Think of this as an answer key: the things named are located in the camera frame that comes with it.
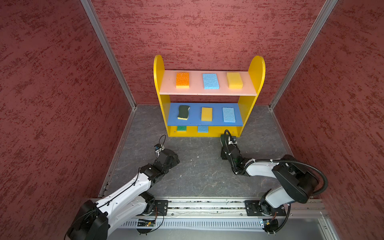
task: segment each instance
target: textured red wall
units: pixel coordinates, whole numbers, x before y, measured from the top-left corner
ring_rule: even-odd
[[[384,239],[384,2],[339,0],[275,108],[342,238]]]
[[[2,1],[0,35],[0,239],[63,239],[129,104],[80,1]]]
[[[264,57],[256,104],[269,104],[324,0],[93,0],[133,97],[158,104],[153,60],[166,69],[247,71]],[[172,96],[172,101],[237,102],[238,97]]]

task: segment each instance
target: sponge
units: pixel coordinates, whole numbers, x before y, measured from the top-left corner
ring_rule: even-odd
[[[189,117],[188,110],[189,110],[188,105],[180,105],[177,119],[188,120],[188,117]]]
[[[216,73],[203,73],[204,89],[219,89]]]
[[[212,108],[201,108],[201,120],[212,122]]]
[[[187,131],[187,126],[177,126],[177,131],[178,132],[186,132]]]
[[[189,88],[189,73],[176,73],[176,88]]]
[[[240,73],[227,72],[227,81],[229,89],[243,88],[243,81],[241,80]]]
[[[197,132],[208,133],[208,126],[197,126]]]
[[[224,122],[236,122],[235,110],[233,108],[223,108]]]

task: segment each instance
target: yellow bottom shelf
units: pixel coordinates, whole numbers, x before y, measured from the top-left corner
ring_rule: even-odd
[[[209,127],[209,132],[197,132],[197,126],[187,126],[186,132],[178,132],[177,126],[167,126],[169,137],[220,137],[228,129],[232,136],[237,136],[237,128],[241,127]]]

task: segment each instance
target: blue shelf board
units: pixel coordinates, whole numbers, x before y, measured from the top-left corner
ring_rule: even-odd
[[[188,120],[177,119],[179,106],[188,105]],[[212,122],[201,121],[201,108],[212,108]],[[235,110],[236,122],[224,122],[223,108],[233,108]],[[168,126],[232,126],[242,127],[243,121],[237,103],[171,103],[168,115]]]

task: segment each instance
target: robotic arm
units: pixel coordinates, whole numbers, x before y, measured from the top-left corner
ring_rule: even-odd
[[[291,209],[290,203],[304,204],[309,197],[324,192],[328,186],[328,180],[320,170],[297,161],[291,155],[285,155],[276,160],[243,158],[237,147],[236,138],[232,137],[228,130],[225,130],[224,134],[221,135],[220,141],[222,144],[221,158],[230,162],[234,174],[274,177],[281,184],[280,187],[267,191],[257,206],[252,206],[255,208],[253,209],[254,212],[271,216],[283,204],[289,205],[286,218],[280,226],[277,224],[271,227],[268,222],[265,227],[268,234],[275,233],[284,226]],[[319,181],[311,170],[317,172],[323,179],[323,186],[317,191],[315,189]]]
[[[106,240],[124,221],[153,211],[155,198],[146,191],[180,163],[179,157],[163,145],[155,146],[157,159],[141,168],[120,189],[98,200],[88,200],[79,209],[66,235],[71,240]]]

